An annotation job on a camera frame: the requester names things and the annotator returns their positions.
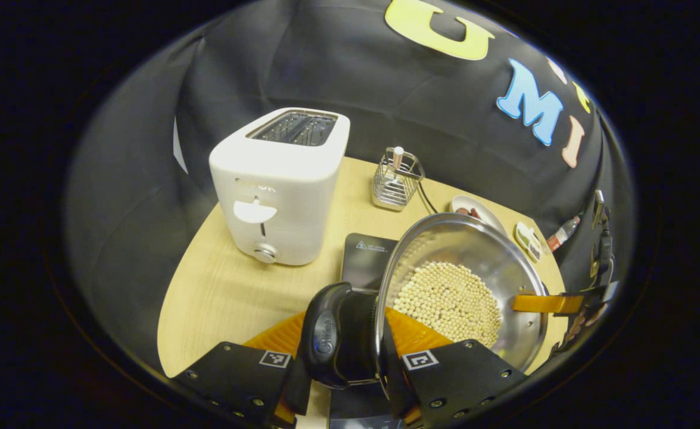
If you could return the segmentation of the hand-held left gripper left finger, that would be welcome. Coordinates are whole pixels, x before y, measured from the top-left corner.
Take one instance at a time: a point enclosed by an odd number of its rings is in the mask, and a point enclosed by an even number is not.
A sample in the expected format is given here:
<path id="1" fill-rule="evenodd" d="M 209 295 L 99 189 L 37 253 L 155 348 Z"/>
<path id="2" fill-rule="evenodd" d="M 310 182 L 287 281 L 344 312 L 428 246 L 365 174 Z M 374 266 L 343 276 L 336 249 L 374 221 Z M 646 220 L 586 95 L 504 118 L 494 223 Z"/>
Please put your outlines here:
<path id="1" fill-rule="evenodd" d="M 211 413 L 243 428 L 296 428 L 311 378 L 297 356 L 304 312 L 244 344 L 220 342 L 171 380 Z"/>

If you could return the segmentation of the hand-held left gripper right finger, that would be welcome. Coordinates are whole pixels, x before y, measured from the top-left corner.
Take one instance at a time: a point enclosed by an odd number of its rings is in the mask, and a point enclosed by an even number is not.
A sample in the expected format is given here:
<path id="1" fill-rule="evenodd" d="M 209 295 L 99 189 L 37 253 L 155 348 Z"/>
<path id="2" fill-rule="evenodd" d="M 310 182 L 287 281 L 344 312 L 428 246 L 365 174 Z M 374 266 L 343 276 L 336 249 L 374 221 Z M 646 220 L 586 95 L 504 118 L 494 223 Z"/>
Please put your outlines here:
<path id="1" fill-rule="evenodd" d="M 379 313 L 379 381 L 405 427 L 455 427 L 488 412 L 528 379 L 478 340 L 402 353 L 393 311 Z"/>

